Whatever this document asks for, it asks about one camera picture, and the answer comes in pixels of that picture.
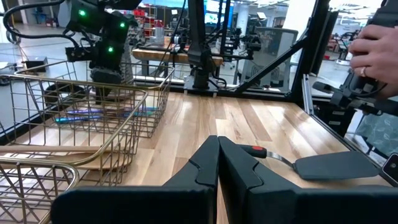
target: finger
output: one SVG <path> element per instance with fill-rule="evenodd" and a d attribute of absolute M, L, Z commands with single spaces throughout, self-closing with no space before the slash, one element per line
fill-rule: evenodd
<path fill-rule="evenodd" d="M 382 27 L 376 25 L 368 25 L 366 26 L 358 35 L 359 39 L 380 39 L 384 37 L 394 28 Z"/>
<path fill-rule="evenodd" d="M 370 52 L 376 45 L 375 40 L 356 39 L 348 47 L 350 53 Z"/>
<path fill-rule="evenodd" d="M 365 66 L 371 66 L 372 62 L 371 55 L 357 55 L 351 59 L 349 64 L 351 65 L 351 68 L 361 68 Z"/>
<path fill-rule="evenodd" d="M 360 67 L 360 68 L 355 68 L 354 69 L 354 73 L 357 76 L 361 76 L 361 77 L 370 77 L 370 78 L 377 78 L 377 71 L 374 69 L 374 67 L 366 67 L 365 71 L 362 73 L 362 69 L 364 67 Z"/>

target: red button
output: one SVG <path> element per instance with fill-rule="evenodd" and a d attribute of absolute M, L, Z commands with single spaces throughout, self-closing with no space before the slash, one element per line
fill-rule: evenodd
<path fill-rule="evenodd" d="M 262 147 L 261 146 L 252 146 L 252 148 L 254 149 L 254 150 L 262 150 Z"/>

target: wire basket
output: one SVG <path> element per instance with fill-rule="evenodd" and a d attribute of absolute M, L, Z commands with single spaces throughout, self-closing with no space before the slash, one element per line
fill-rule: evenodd
<path fill-rule="evenodd" d="M 52 202 L 78 180 L 69 165 L 0 157 L 0 222 L 49 223 Z"/>
<path fill-rule="evenodd" d="M 148 65 L 142 62 L 120 64 L 122 85 L 133 86 L 148 93 L 146 98 L 146 123 L 143 123 L 141 137 L 151 138 L 167 107 L 174 69 L 168 66 Z M 91 81 L 91 69 L 86 64 L 86 79 Z"/>
<path fill-rule="evenodd" d="M 0 146 L 2 156 L 75 166 L 83 185 L 118 185 L 123 181 L 137 151 L 141 124 L 146 123 L 146 117 L 140 115 L 146 113 L 146 92 L 63 80 L 65 76 L 2 77 L 11 81 L 14 117 L 13 125 L 3 128 L 10 145 Z M 96 95 L 107 90 L 107 96 Z"/>

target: ring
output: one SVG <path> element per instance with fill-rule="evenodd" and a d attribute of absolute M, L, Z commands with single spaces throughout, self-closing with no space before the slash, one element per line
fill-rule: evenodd
<path fill-rule="evenodd" d="M 362 69 L 361 69 L 361 76 L 362 77 L 368 77 L 367 75 L 366 75 L 366 68 L 367 68 L 367 66 L 365 66 L 365 67 L 363 67 Z"/>

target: human hand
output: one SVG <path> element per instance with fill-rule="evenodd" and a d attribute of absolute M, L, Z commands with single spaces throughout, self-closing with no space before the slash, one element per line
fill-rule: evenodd
<path fill-rule="evenodd" d="M 349 52 L 356 75 L 398 84 L 398 29 L 368 25 L 354 40 Z"/>

